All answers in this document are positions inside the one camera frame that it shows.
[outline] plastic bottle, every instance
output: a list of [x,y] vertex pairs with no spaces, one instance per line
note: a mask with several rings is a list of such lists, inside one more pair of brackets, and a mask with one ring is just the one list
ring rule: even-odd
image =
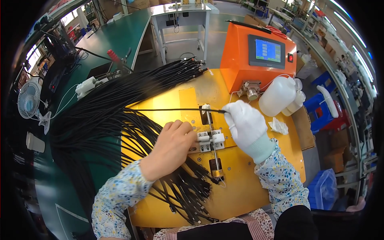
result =
[[296,97],[293,102],[291,102],[286,108],[284,108],[281,112],[285,116],[291,116],[294,112],[299,110],[303,103],[305,102],[305,94],[302,91],[296,92]]
[[260,97],[260,110],[269,117],[276,116],[295,99],[295,84],[295,80],[290,76],[275,77]]

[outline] desk fan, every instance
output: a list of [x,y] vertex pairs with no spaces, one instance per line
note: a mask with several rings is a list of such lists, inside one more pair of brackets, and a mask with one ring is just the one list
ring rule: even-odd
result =
[[52,112],[49,111],[43,116],[38,109],[40,101],[39,85],[34,81],[28,81],[20,89],[17,108],[23,118],[39,121],[39,126],[44,126],[44,134],[46,135],[49,131]]

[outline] bare hand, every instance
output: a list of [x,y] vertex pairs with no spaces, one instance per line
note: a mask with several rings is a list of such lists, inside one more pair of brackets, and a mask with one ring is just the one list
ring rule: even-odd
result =
[[152,152],[141,160],[141,172],[148,181],[155,181],[180,167],[188,150],[197,140],[189,122],[176,120],[165,124]]

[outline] apron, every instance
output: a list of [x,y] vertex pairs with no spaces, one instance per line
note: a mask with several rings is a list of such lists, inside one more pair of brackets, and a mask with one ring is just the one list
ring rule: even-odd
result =
[[[271,218],[264,212],[263,209],[257,209],[250,213],[241,215],[239,217],[233,217],[222,222],[210,223],[210,224],[221,224],[229,222],[240,222],[248,225],[249,233],[253,240],[273,240],[274,230]],[[164,228],[157,232],[153,239],[154,240],[177,240],[177,233],[187,231],[192,228],[200,226],[186,226],[177,228]]]

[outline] white glove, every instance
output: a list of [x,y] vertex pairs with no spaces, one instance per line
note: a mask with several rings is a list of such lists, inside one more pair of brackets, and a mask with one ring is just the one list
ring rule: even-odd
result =
[[256,108],[242,100],[225,105],[225,121],[237,146],[260,164],[275,149],[275,142],[266,134],[267,126],[263,115]]

